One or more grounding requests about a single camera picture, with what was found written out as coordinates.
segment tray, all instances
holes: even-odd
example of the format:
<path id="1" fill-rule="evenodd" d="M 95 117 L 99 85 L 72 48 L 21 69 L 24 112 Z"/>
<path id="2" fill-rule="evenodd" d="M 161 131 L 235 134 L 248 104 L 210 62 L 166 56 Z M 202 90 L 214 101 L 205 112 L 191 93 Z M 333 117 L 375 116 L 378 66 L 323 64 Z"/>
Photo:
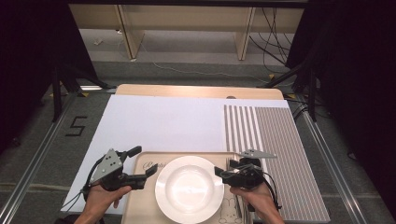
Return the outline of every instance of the tray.
<path id="1" fill-rule="evenodd" d="M 155 199 L 155 184 L 162 168 L 170 161 L 184 156 L 199 156 L 221 169 L 226 169 L 226 159 L 239 160 L 239 156 L 232 152 L 142 152 L 136 157 L 134 163 L 134 174 L 143 174 L 150 166 L 158 163 L 158 171 L 151 176 L 144 189 L 132 190 L 128 194 L 125 210 L 122 217 L 122 224 L 126 223 L 175 223 L 168 218 L 160 209 Z M 224 185 L 224 199 L 219 210 L 203 224 L 250 224 L 252 223 L 249 213 L 244 213 L 245 206 L 239 198 L 239 206 L 242 210 L 241 217 L 238 217 L 236 204 L 230 187 Z"/>

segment white plate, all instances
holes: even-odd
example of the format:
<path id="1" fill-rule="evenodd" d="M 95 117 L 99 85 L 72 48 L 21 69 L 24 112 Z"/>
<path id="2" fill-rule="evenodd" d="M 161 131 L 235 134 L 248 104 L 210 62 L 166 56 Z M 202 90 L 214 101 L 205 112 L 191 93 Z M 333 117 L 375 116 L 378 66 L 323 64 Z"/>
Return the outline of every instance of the white plate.
<path id="1" fill-rule="evenodd" d="M 163 213 L 178 223 L 200 223 L 218 211 L 224 185 L 214 164 L 204 158 L 185 156 L 170 161 L 160 172 L 155 198 Z"/>

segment table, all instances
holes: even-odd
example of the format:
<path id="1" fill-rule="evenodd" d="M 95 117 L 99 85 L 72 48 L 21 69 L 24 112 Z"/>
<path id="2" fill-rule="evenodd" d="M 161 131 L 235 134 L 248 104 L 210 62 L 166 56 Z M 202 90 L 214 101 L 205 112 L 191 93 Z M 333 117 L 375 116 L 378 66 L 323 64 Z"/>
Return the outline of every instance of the table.
<path id="1" fill-rule="evenodd" d="M 65 201 L 78 192 L 87 176 L 84 172 L 90 170 L 103 148 L 107 151 L 114 147 L 122 151 L 137 141 L 142 143 L 144 151 L 172 148 L 201 153 L 240 152 L 244 146 L 252 145 L 278 156 L 265 163 L 276 180 L 283 205 L 282 217 L 287 221 L 329 222 L 289 106 L 282 98 L 279 90 L 268 89 L 120 85 L 107 104 Z M 251 129 L 243 131 L 244 125 L 250 125 Z M 170 133 L 172 130 L 178 138 Z M 127 162 L 124 163 L 125 173 L 132 171 L 132 164 Z M 80 212 L 83 206 L 84 202 L 76 203 L 70 211 Z M 111 208 L 107 212 L 122 214 L 122 210 Z"/>

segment person's right hand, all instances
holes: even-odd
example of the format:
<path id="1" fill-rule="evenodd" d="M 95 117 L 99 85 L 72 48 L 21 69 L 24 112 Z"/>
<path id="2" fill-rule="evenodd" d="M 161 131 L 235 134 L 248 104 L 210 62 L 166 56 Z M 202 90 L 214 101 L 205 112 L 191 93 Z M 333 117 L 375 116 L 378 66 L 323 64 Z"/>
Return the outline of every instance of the person's right hand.
<path id="1" fill-rule="evenodd" d="M 242 196 L 245 204 L 251 204 L 259 218 L 267 224 L 284 223 L 282 217 L 277 212 L 271 197 L 270 190 L 265 184 L 260 184 L 254 189 L 230 188 L 230 192 Z"/>

